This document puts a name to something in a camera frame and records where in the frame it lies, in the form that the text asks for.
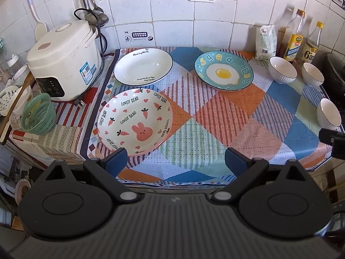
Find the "egg white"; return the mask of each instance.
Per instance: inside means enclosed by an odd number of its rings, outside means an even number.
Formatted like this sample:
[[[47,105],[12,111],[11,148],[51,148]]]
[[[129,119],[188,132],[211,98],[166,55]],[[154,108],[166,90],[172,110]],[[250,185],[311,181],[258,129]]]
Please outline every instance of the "egg white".
[[[226,69],[231,73],[230,78],[228,79],[223,79],[220,78],[216,75],[216,70],[217,69]],[[207,69],[206,69],[206,75],[216,84],[220,84],[220,85],[227,85],[227,84],[238,84],[239,81],[239,73],[232,68],[231,66],[227,65],[227,64],[221,64],[221,63],[215,63],[215,64],[211,64]]]

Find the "triangular hole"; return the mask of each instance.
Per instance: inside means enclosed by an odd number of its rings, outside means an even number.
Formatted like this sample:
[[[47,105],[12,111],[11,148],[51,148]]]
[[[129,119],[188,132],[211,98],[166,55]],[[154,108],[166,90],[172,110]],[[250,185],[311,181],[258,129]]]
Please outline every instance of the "triangular hole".
[[[305,178],[301,174],[301,172],[298,170],[297,167],[291,166],[290,170],[286,176],[286,179],[290,180],[297,180],[297,181],[305,181]]]
[[[66,178],[61,165],[57,165],[53,171],[48,175],[46,180],[64,179]]]

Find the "plastic strainer basket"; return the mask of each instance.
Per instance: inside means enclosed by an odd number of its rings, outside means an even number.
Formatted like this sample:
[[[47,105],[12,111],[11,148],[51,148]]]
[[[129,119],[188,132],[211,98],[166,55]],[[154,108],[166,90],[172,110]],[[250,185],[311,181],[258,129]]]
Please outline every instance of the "plastic strainer basket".
[[[24,131],[43,135],[55,126],[55,120],[56,113],[50,96],[42,93],[27,103],[20,123]]]

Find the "teal plate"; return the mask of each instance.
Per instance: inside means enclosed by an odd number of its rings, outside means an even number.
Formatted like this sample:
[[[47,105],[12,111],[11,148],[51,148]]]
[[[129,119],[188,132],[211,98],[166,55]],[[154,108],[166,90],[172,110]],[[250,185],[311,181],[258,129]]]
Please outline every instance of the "teal plate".
[[[229,52],[206,52],[197,58],[194,67],[200,79],[220,90],[241,90],[254,79],[248,62]]]

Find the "patchwork tablecloth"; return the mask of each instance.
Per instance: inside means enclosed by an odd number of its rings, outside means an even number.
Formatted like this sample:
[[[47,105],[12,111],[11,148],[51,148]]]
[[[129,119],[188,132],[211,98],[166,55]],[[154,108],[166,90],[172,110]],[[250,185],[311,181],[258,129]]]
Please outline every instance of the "patchwork tablecloth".
[[[330,156],[331,148],[317,137],[320,126],[316,106],[324,95],[320,89],[307,86],[300,73],[291,84],[278,84],[268,72],[268,61],[229,51],[248,61],[254,81],[241,91],[220,91],[202,82],[194,71],[197,57],[212,49],[161,49],[171,55],[173,68],[163,80],[146,88],[169,98],[173,126],[169,138],[158,149],[128,159],[127,167],[118,176],[120,181],[167,188],[225,185],[235,178],[224,162],[227,147],[275,164],[296,158],[311,170]],[[120,58],[132,50],[121,50]],[[97,135],[98,115],[114,95],[133,87],[116,81],[112,69],[102,81],[93,89],[83,110],[58,103],[58,125],[50,133],[34,136],[14,131],[12,138],[16,144],[20,148],[25,144],[24,150],[34,152],[46,165],[54,158],[81,163],[90,157],[110,154]]]

